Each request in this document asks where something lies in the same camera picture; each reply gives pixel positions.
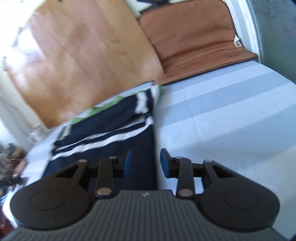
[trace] wooden headboard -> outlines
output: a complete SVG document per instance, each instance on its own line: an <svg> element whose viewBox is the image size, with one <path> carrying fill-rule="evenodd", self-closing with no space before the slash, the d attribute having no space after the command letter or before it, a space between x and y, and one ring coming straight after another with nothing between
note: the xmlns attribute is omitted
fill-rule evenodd
<svg viewBox="0 0 296 241"><path fill-rule="evenodd" d="M7 55L7 68L47 127L163 74L123 0L47 0Z"/></svg>

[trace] brown pillow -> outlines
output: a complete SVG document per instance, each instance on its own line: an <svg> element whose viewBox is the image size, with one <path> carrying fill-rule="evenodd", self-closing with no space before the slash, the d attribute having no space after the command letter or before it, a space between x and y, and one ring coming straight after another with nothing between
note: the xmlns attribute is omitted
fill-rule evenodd
<svg viewBox="0 0 296 241"><path fill-rule="evenodd" d="M234 45L231 14L221 0L191 0L144 13L140 26L154 46L165 75L155 83L167 84L257 54Z"/></svg>

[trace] navy blue fabric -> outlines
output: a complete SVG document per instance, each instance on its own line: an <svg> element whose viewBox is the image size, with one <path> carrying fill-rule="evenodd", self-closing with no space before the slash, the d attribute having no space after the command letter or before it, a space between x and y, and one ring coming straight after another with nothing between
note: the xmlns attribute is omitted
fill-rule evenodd
<svg viewBox="0 0 296 241"><path fill-rule="evenodd" d="M147 96L146 105L149 111L142 115L146 120L148 117L151 118L153 98L150 89L145 91L145 93ZM129 96L118 104L73 125L71 134L65 140L55 142L53 154L56 155L71 151L80 145L96 143L116 134L129 133L130 131L144 127L146 125L145 121L132 124L139 117L139 114L135 114L136 106L137 97L135 95ZM129 123L131 124L130 127L117 130ZM111 132L97 138L86 139L76 143L88 136L108 131ZM69 156L53 157L43 176L47 176L80 159L86 159L90 163L97 163L109 156L121 156L127 148L132 150L133 155L131 168L125 179L116 178L114 180L115 190L156 190L155 141L152 125L147 126L142 132L126 140L115 141L103 147L89 149L84 152L76 152Z"/></svg>

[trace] light blue bedsheet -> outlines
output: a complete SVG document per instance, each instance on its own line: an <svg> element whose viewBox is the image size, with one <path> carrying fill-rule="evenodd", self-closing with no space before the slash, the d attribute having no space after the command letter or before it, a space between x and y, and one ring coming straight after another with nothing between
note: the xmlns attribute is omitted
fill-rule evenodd
<svg viewBox="0 0 296 241"><path fill-rule="evenodd" d="M296 233L294 83L248 61L164 86L154 118L158 160L161 148L196 163L213 159L266 186L281 203L274 228L286 238ZM53 129L28 154L31 164L23 175L30 177L29 183L41 178L61 129ZM160 165L158 175L160 189L175 192L176 179L164 178ZM200 179L196 178L195 186L202 192Z"/></svg>

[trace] gray ribbed plate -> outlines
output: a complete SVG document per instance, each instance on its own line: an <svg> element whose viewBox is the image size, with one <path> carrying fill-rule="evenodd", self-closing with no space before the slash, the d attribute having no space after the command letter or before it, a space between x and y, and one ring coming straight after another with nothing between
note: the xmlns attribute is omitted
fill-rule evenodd
<svg viewBox="0 0 296 241"><path fill-rule="evenodd" d="M194 202L171 191L121 191L99 200L79 222L59 230L18 228L4 241L284 241L273 229L238 233L220 228L201 215Z"/></svg>

